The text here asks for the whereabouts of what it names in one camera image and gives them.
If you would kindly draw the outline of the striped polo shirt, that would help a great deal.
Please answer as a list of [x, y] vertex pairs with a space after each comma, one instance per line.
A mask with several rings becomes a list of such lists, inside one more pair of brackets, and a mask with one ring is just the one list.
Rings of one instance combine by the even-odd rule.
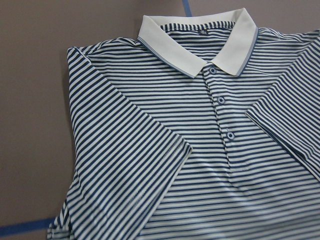
[[319, 239], [319, 30], [145, 15], [67, 63], [74, 176], [47, 239]]

